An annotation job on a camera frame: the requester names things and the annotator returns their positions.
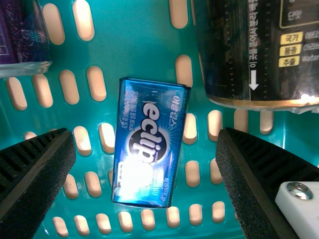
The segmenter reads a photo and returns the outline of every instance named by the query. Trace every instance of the oval hole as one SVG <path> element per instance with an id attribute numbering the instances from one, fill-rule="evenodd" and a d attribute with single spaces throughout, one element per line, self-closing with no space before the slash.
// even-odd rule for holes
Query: oval hole
<path id="1" fill-rule="evenodd" d="M 211 141 L 217 141 L 219 131 L 223 128 L 222 114 L 214 110 L 208 114 L 208 137 Z"/>
<path id="2" fill-rule="evenodd" d="M 61 71 L 60 83 L 65 101 L 70 105 L 77 104 L 80 100 L 80 96 L 73 72 L 69 70 Z"/>
<path id="3" fill-rule="evenodd" d="M 40 105 L 45 108 L 49 108 L 53 105 L 53 98 L 48 83 L 48 79 L 42 75 L 34 75 L 32 77 L 35 93 Z"/>
<path id="4" fill-rule="evenodd" d="M 188 23 L 187 0 L 169 0 L 170 21 L 173 27 L 182 29 Z"/>
<path id="5" fill-rule="evenodd" d="M 72 9 L 79 37 L 84 41 L 92 40 L 94 25 L 90 5 L 85 0 L 76 0 Z"/>
<path id="6" fill-rule="evenodd" d="M 6 81 L 6 87 L 13 107 L 15 107 L 18 111 L 24 111 L 27 107 L 27 103 L 20 81 L 16 77 L 10 77 Z"/>
<path id="7" fill-rule="evenodd" d="M 115 134 L 113 127 L 109 123 L 102 123 L 99 126 L 99 134 L 103 150 L 107 153 L 114 153 Z"/>
<path id="8" fill-rule="evenodd" d="M 52 221 L 53 221 L 56 233 L 58 233 L 60 237 L 66 238 L 67 236 L 69 236 L 68 229 L 66 228 L 66 224 L 62 218 L 54 217 Z"/>
<path id="9" fill-rule="evenodd" d="M 234 113 L 234 129 L 248 133 L 248 111 L 237 109 Z"/>
<path id="10" fill-rule="evenodd" d="M 28 131 L 24 134 L 23 137 L 24 137 L 24 140 L 28 140 L 28 139 L 36 137 L 36 134 L 31 131 Z"/>
<path id="11" fill-rule="evenodd" d="M 190 0 L 190 5 L 191 5 L 191 15 L 193 17 L 193 24 L 194 24 L 194 26 L 196 26 L 194 0 Z"/>
<path id="12" fill-rule="evenodd" d="M 199 58 L 199 65 L 200 65 L 201 77 L 202 77 L 202 79 L 203 79 L 203 83 L 204 83 L 204 85 L 205 85 L 205 77 L 204 77 L 204 70 L 203 70 L 203 62 L 201 61 L 200 53 L 198 53 L 198 58 Z"/>
<path id="13" fill-rule="evenodd" d="M 92 98 L 98 102 L 105 100 L 106 89 L 102 70 L 97 66 L 91 66 L 87 71 L 87 77 Z"/>
<path id="14" fill-rule="evenodd" d="M 212 184 L 220 184 L 223 182 L 223 178 L 217 166 L 216 159 L 213 159 L 210 162 L 210 181 Z"/>
<path id="15" fill-rule="evenodd" d="M 186 184 L 188 187 L 197 187 L 200 183 L 199 165 L 196 161 L 189 161 L 185 164 Z"/>
<path id="16" fill-rule="evenodd" d="M 155 218 L 154 213 L 150 209 L 144 209 L 141 211 L 141 219 L 143 228 L 146 231 L 152 231 L 155 228 Z"/>
<path id="17" fill-rule="evenodd" d="M 76 199 L 79 196 L 78 188 L 76 187 L 75 179 L 71 174 L 66 175 L 63 185 L 65 195 L 69 199 Z"/>
<path id="18" fill-rule="evenodd" d="M 48 3 L 43 7 L 43 16 L 51 42 L 61 45 L 65 40 L 65 34 L 59 9 L 56 5 Z"/>
<path id="19" fill-rule="evenodd" d="M 96 215 L 96 223 L 101 234 L 111 233 L 112 229 L 108 216 L 103 213 L 99 213 L 98 215 Z"/>
<path id="20" fill-rule="evenodd" d="M 260 133 L 263 135 L 270 134 L 274 128 L 274 112 L 261 111 L 260 112 Z"/>
<path id="21" fill-rule="evenodd" d="M 74 217 L 75 227 L 78 234 L 81 236 L 88 236 L 90 234 L 89 225 L 84 216 L 77 215 Z"/>
<path id="22" fill-rule="evenodd" d="M 192 87 L 193 71 L 190 57 L 187 55 L 178 56 L 176 58 L 175 67 L 177 83 Z"/>
<path id="23" fill-rule="evenodd" d="M 179 210 L 177 207 L 169 207 L 166 209 L 167 225 L 170 228 L 177 228 L 180 224 Z"/>
<path id="24" fill-rule="evenodd" d="M 188 113 L 186 115 L 183 141 L 186 144 L 193 144 L 197 140 L 197 125 L 196 125 L 196 117 Z"/>
<path id="25" fill-rule="evenodd" d="M 203 222 L 203 212 L 200 204 L 193 204 L 189 207 L 189 222 L 198 226 Z"/>
<path id="26" fill-rule="evenodd" d="M 120 212 L 118 216 L 121 230 L 125 233 L 130 233 L 131 231 L 133 231 L 133 222 L 131 214 L 128 212 Z"/>
<path id="27" fill-rule="evenodd" d="M 88 131 L 85 127 L 77 126 L 73 130 L 76 147 L 83 156 L 88 156 L 92 152 Z"/>
<path id="28" fill-rule="evenodd" d="M 225 204 L 216 202 L 212 206 L 213 222 L 221 223 L 225 220 Z"/>
<path id="29" fill-rule="evenodd" d="M 102 194 L 99 176 L 95 172 L 87 172 L 84 176 L 88 192 L 92 197 L 100 197 Z"/>
<path id="30" fill-rule="evenodd" d="M 110 185 L 112 187 L 112 181 L 113 181 L 113 170 L 112 169 L 109 171 L 108 175 L 109 175 Z"/>

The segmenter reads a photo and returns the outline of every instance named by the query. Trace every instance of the white bracket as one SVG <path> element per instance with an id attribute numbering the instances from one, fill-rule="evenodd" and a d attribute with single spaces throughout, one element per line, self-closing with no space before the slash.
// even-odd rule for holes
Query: white bracket
<path id="1" fill-rule="evenodd" d="M 319 239 L 319 182 L 285 182 L 275 202 L 300 239 Z"/>

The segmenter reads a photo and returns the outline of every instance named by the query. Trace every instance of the eclipse logo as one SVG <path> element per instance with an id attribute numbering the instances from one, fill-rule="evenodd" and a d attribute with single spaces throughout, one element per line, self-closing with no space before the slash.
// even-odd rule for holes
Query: eclipse logo
<path id="1" fill-rule="evenodd" d="M 141 122 L 141 129 L 133 133 L 129 140 L 129 150 L 137 154 L 145 163 L 159 161 L 166 153 L 167 142 L 155 121 L 160 118 L 159 109 L 152 103 L 143 107 L 143 114 L 147 116 Z"/>

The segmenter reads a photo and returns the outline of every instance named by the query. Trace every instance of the yellow label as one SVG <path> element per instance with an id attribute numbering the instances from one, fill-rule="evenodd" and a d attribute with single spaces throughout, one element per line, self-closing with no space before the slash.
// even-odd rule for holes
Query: yellow label
<path id="1" fill-rule="evenodd" d="M 280 56 L 298 55 L 301 52 L 301 44 L 282 46 L 280 48 Z"/>
<path id="2" fill-rule="evenodd" d="M 303 36 L 304 36 L 304 33 L 302 31 L 281 35 L 280 44 L 287 45 L 287 44 L 299 43 L 303 40 Z"/>
<path id="3" fill-rule="evenodd" d="M 298 66 L 300 56 L 283 57 L 279 59 L 279 67 Z"/>

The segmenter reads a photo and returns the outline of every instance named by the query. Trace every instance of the teal plastic basket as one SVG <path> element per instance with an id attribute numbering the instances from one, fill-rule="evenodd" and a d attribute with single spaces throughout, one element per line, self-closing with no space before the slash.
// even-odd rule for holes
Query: teal plastic basket
<path id="1" fill-rule="evenodd" d="M 79 38 L 72 11 L 71 0 L 41 0 L 41 5 L 55 4 L 60 11 L 64 26 L 65 41 L 61 45 L 51 44 L 53 65 L 45 74 L 51 89 L 53 105 L 42 107 L 37 99 L 31 77 L 19 77 L 27 108 L 18 111 L 13 106 L 6 84 L 0 84 L 0 147 L 6 148 L 23 140 L 27 131 L 37 135 L 53 128 L 66 127 L 72 131 L 76 126 L 87 129 L 92 153 L 82 156 L 77 153 L 76 163 L 70 174 L 74 176 L 79 196 L 72 200 L 61 189 L 53 205 L 39 227 L 35 239 L 59 238 L 52 219 L 61 217 L 68 230 L 68 238 L 80 238 L 74 223 L 76 215 L 86 218 L 90 234 L 86 238 L 244 238 L 235 212 L 223 184 L 214 185 L 210 180 L 210 162 L 215 157 L 216 143 L 207 133 L 207 116 L 212 110 L 223 115 L 223 126 L 234 126 L 234 109 L 212 103 L 205 95 L 195 32 L 191 2 L 188 1 L 188 24 L 183 29 L 172 26 L 168 0 L 88 0 L 95 36 L 90 41 Z M 167 225 L 165 209 L 154 209 L 156 227 L 145 231 L 141 221 L 142 208 L 127 207 L 111 202 L 111 185 L 108 172 L 113 168 L 113 154 L 105 153 L 101 147 L 98 127 L 107 122 L 115 128 L 119 79 L 134 77 L 156 81 L 176 82 L 175 60 L 179 55 L 188 55 L 192 61 L 193 86 L 188 112 L 196 117 L 197 141 L 192 145 L 182 144 L 176 187 L 172 205 L 179 209 L 180 225 Z M 94 101 L 87 79 L 87 69 L 92 66 L 102 69 L 107 90 L 106 99 Z M 75 105 L 66 103 L 59 80 L 62 70 L 75 75 L 80 100 Z M 274 113 L 274 128 L 268 135 L 260 133 L 260 113 L 249 112 L 249 133 L 268 140 L 318 165 L 319 115 L 290 112 Z M 200 184 L 190 188 L 186 184 L 185 164 L 195 160 L 200 168 Z M 102 195 L 91 197 L 85 184 L 86 172 L 97 173 Z M 225 219 L 215 223 L 212 205 L 225 204 Z M 202 206 L 202 223 L 192 226 L 189 207 Z M 121 230 L 118 213 L 127 211 L 132 216 L 133 231 Z M 96 215 L 109 217 L 112 232 L 101 234 Z"/>

